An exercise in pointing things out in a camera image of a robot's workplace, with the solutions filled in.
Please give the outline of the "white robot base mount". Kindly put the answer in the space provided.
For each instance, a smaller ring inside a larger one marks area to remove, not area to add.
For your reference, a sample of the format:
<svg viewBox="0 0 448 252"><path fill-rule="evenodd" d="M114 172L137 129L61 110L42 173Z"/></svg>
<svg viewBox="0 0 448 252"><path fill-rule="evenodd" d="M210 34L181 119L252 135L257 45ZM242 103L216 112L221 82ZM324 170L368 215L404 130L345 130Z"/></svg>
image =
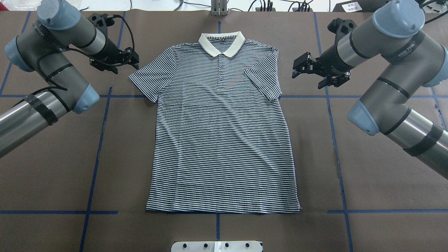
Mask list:
<svg viewBox="0 0 448 252"><path fill-rule="evenodd" d="M263 252L263 243L242 241L191 241L175 242L171 252Z"/></svg>

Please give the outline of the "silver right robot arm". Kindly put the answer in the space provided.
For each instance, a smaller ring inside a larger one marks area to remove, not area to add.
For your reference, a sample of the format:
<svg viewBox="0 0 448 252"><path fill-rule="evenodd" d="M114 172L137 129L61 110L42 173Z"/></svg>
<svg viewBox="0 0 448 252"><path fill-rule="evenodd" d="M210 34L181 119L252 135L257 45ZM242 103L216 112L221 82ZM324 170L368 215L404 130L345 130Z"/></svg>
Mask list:
<svg viewBox="0 0 448 252"><path fill-rule="evenodd" d="M319 57L307 52L293 62L292 78L300 74L324 77L318 88L339 87L350 71L376 55L388 67L349 111L352 124L370 136L382 133L446 178L448 134L406 102L420 87L447 79L447 49L421 29L425 14L414 0L392 0L363 23L334 19L328 30L335 42Z"/></svg>

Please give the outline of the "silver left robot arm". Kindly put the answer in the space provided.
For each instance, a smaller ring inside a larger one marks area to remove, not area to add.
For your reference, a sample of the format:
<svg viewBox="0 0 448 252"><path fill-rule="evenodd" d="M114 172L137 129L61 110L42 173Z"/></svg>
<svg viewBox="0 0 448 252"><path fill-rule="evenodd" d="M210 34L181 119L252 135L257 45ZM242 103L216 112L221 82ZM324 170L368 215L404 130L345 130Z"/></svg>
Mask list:
<svg viewBox="0 0 448 252"><path fill-rule="evenodd" d="M135 46L120 50L108 37L108 27L121 15L94 13L83 16L64 0L43 0L33 27L5 46L12 64L25 72L37 72L48 87L24 97L1 115L1 156L5 156L65 114L81 114L100 96L63 54L76 51L100 71L117 74L118 67L139 68Z"/></svg>

